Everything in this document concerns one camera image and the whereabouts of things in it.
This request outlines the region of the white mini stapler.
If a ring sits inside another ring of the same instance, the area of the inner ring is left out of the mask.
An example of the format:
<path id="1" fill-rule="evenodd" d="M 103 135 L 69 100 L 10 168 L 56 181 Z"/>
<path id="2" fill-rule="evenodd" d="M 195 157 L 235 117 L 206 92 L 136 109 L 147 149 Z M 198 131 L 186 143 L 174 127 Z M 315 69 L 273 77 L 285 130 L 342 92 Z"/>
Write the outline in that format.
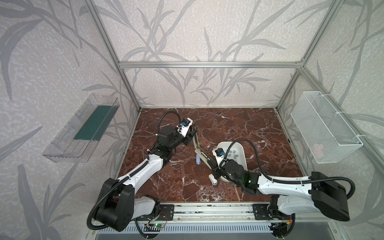
<path id="1" fill-rule="evenodd" d="M 214 186 L 218 184 L 218 181 L 215 179 L 213 175 L 209 175 L 209 179 Z"/>

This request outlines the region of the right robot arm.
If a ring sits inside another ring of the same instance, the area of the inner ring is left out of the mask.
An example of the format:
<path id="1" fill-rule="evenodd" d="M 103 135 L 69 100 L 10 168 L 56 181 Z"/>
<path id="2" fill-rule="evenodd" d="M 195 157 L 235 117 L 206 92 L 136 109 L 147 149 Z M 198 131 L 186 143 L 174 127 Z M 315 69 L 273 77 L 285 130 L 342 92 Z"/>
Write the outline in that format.
<path id="1" fill-rule="evenodd" d="M 355 184 L 344 177 L 327 177 L 320 172 L 311 176 L 285 178 L 265 176 L 246 171 L 234 160 L 209 160 L 213 177 L 223 177 L 244 194 L 270 195 L 269 214 L 274 217 L 298 213 L 322 213 L 324 216 L 341 222 L 350 220 L 348 199 L 355 192 Z"/>

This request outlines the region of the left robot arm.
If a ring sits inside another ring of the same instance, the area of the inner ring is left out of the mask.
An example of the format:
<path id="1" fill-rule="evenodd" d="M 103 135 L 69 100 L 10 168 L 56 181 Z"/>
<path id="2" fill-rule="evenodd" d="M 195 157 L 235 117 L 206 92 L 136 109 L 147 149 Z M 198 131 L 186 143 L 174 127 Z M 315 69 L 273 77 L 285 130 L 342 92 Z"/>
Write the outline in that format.
<path id="1" fill-rule="evenodd" d="M 124 176 L 109 178 L 103 183 L 98 200 L 87 217 L 87 227 L 94 231 L 110 227 L 121 232 L 138 217 L 157 215 L 160 204 L 156 198 L 137 199 L 135 195 L 152 175 L 170 161 L 173 150 L 181 144 L 187 146 L 196 132 L 195 125 L 161 128 L 143 162 Z"/>

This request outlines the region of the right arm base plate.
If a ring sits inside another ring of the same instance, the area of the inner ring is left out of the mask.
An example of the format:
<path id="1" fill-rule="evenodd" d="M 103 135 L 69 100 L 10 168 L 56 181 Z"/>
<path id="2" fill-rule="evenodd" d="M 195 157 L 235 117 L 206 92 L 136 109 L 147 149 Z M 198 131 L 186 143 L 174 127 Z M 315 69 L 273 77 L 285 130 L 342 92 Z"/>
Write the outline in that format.
<path id="1" fill-rule="evenodd" d="M 265 221 L 288 221 L 291 219 L 290 215 L 285 215 L 278 210 L 270 210 L 269 204 L 253 204 L 253 213 L 255 220 L 265 220 Z"/>

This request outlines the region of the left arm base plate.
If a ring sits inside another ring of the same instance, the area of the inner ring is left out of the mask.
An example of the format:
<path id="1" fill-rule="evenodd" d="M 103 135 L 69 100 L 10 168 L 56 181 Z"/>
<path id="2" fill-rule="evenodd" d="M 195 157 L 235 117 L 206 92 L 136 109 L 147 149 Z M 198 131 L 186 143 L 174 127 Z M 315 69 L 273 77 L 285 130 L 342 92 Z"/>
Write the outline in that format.
<path id="1" fill-rule="evenodd" d="M 149 215 L 139 216 L 138 221 L 148 222 L 149 220 L 155 219 L 156 221 L 172 221 L 175 213 L 175 205 L 173 204 L 160 204 L 155 210 Z"/>

